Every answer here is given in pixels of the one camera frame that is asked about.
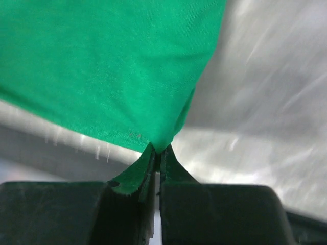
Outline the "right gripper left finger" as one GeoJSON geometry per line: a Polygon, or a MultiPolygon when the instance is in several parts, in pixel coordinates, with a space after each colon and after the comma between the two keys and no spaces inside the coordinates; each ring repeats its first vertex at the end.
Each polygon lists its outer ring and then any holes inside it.
{"type": "Polygon", "coordinates": [[[155,150],[107,182],[6,182],[1,244],[148,244],[155,150]]]}

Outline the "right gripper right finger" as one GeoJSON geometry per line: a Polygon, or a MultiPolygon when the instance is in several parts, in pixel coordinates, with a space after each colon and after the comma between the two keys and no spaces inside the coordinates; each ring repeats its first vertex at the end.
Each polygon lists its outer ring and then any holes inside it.
{"type": "Polygon", "coordinates": [[[160,159],[163,244],[293,244],[280,199],[268,186],[201,184],[171,146],[160,159]]]}

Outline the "green t-shirt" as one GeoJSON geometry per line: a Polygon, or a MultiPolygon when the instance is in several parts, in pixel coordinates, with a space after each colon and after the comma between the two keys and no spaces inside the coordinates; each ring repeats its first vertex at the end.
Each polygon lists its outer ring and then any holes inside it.
{"type": "Polygon", "coordinates": [[[225,1],[1,1],[1,99],[162,152],[212,57],[225,1]]]}

